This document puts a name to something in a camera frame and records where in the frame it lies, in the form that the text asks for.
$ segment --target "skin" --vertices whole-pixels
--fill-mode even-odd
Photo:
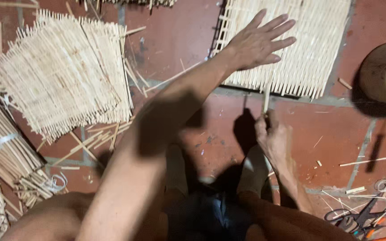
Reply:
[[[298,180],[296,162],[291,158],[292,127],[281,124],[276,113],[268,111],[266,117],[257,120],[255,129],[257,142],[278,179],[281,206],[314,215],[306,191]]]
[[[208,95],[234,71],[250,69],[263,64],[277,63],[281,57],[272,54],[292,45],[296,39],[289,37],[273,41],[287,30],[295,21],[287,21],[288,15],[281,15],[266,25],[259,27],[266,10],[261,10],[244,30],[240,31],[218,55],[174,80],[160,91],[136,115],[129,130],[117,146],[102,177],[102,183],[84,216],[76,212],[60,212],[62,219],[69,219],[73,228],[69,233],[55,238],[60,240],[131,240],[164,239],[166,217],[160,212],[164,199],[164,177],[166,172],[165,150],[186,121],[202,106]],[[287,196],[293,200],[303,198],[302,188],[295,185],[289,175],[294,167],[286,157],[289,152],[277,148],[282,132],[271,125],[273,132],[263,132],[260,144],[266,155],[270,156],[280,184],[286,187]],[[307,210],[306,201],[298,201],[299,208]],[[46,220],[51,215],[42,211],[34,218]],[[74,229],[81,224],[79,231]],[[12,227],[12,232],[28,240],[31,230],[47,234],[60,232],[63,226],[52,222],[45,227],[34,224],[33,218],[22,218]],[[7,240],[13,236],[6,235]]]

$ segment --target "scissors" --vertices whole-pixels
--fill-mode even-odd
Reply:
[[[376,201],[378,199],[372,199],[366,207],[359,213],[359,214],[353,214],[350,210],[341,208],[341,209],[335,209],[331,212],[328,212],[324,216],[324,220],[336,223],[336,226],[342,228],[343,230],[351,233],[352,235],[358,237],[361,234],[367,234],[370,230],[378,230],[385,226],[377,225],[375,227],[369,225],[368,227],[364,227],[365,222],[368,219],[376,219],[380,216],[382,216],[385,212],[378,212],[378,213],[371,213],[373,206],[375,205]],[[335,212],[344,212],[346,215],[343,215],[339,218],[333,218]]]

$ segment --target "stack of bamboo mats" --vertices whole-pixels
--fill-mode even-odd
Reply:
[[[224,85],[236,85],[281,95],[318,98],[333,68],[346,25],[351,0],[228,0],[220,16],[220,34],[212,55],[221,51],[241,31],[260,9],[267,13],[262,25],[288,13],[296,25],[280,38],[289,36],[297,42],[276,51],[282,61],[232,74]]]
[[[126,27],[40,9],[0,54],[0,86],[52,143],[78,126],[126,122],[133,108]]]

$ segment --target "red tile floor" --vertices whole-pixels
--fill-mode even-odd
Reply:
[[[212,46],[221,3],[222,0],[178,0],[173,8],[154,8],[152,15],[142,6],[120,8],[103,4],[101,14],[105,21],[126,23],[128,29],[147,26],[146,30],[129,36],[125,49],[129,61],[155,85],[182,71],[181,61],[186,68],[204,61]],[[40,1],[40,4],[42,8],[67,13],[65,1]],[[71,1],[71,7],[76,16],[93,17],[92,12],[86,13],[74,1]],[[8,49],[7,41],[14,40],[15,28],[22,18],[25,24],[32,24],[33,13],[25,8],[0,8],[4,51]],[[382,115],[382,109],[376,109],[374,104],[367,104],[368,101],[362,98],[354,98],[354,94],[336,81],[340,77],[355,86],[356,72],[363,59],[383,43],[386,43],[386,1],[356,0],[326,95],[312,102],[305,98],[271,97],[271,107],[294,128],[292,156],[297,161],[300,181],[307,188],[319,217],[330,211],[325,201],[333,209],[341,208],[340,203],[322,193],[322,189],[353,208],[368,200],[348,199],[344,190],[365,186],[367,191],[364,193],[376,193],[375,182],[386,178],[386,161],[339,167],[341,163],[386,157],[386,117],[371,116]],[[131,91],[134,113],[137,113],[147,99],[135,88]],[[158,90],[149,92],[149,96],[156,92]],[[186,153],[201,179],[212,180],[229,167],[241,164],[244,152],[254,145],[254,138],[251,139],[253,123],[261,106],[262,97],[254,92],[220,87],[209,96],[202,111],[202,125],[187,128],[181,134]],[[41,137],[30,132],[21,113],[14,112],[14,116],[37,147]],[[84,128],[76,129],[75,133],[82,139],[89,135]],[[76,145],[67,135],[51,146],[45,145],[40,154],[52,163]],[[101,156],[106,150],[108,146],[102,146],[92,152]],[[314,168],[318,166],[317,160],[322,167]],[[99,174],[94,171],[87,153],[78,151],[62,165],[81,166],[78,171],[63,170],[70,191],[93,192],[98,188]],[[46,167],[46,171],[61,170]],[[271,181],[278,203],[277,183],[275,178]],[[376,210],[385,207],[386,201],[378,201]],[[386,228],[376,235],[382,236],[386,236]]]

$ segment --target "forearm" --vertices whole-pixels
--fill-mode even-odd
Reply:
[[[79,240],[133,238],[164,178],[167,145],[234,71],[229,55],[223,51],[176,79],[136,115],[111,158]]]
[[[280,187],[281,206],[314,215],[306,191],[294,174],[291,176],[277,175],[277,179]]]

